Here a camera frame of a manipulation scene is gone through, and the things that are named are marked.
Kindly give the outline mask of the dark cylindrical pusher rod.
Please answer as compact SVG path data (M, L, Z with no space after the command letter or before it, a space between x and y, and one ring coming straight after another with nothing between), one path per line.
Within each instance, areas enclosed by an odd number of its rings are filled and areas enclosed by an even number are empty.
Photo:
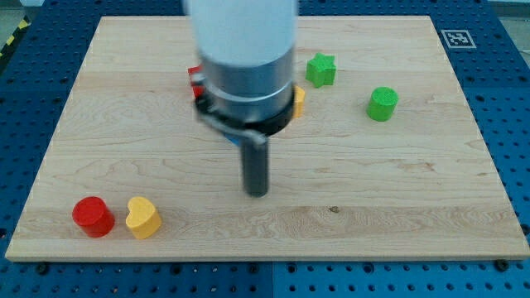
M263 197L269 188L268 142L255 144L241 143L243 188L252 197Z

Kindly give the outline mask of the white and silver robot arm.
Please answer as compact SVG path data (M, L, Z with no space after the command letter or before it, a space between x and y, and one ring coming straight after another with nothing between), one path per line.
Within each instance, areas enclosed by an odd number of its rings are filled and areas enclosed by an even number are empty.
M298 4L292 0L190 0L200 70L191 76L203 92L199 119L238 140L244 191L269 188L269 137L285 128L295 109L294 48Z

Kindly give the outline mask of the yellow block behind arm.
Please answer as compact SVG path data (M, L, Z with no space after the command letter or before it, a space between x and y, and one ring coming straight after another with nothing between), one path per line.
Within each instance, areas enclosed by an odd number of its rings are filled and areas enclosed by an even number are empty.
M294 86L294 104L293 114L294 118L300 118L304 112L306 91L298 85Z

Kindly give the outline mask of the red block behind arm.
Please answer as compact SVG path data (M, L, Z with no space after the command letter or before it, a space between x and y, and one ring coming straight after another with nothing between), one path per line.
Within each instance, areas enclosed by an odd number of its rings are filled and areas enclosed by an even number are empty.
M188 70L188 75L190 79L190 86L192 88L195 98L198 98L204 93L204 76L202 73L202 65L197 65L190 67Z

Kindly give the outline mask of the black flange ring with clamp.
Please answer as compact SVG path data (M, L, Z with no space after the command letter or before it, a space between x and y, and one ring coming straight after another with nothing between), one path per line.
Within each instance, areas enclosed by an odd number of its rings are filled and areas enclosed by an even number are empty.
M229 118L214 110L213 99L206 95L206 91L195 97L194 104L198 119L206 123L215 131L254 145L264 145L268 138L284 129L292 120L295 105L295 91L292 86L291 98L280 112L257 122L245 123L235 118Z

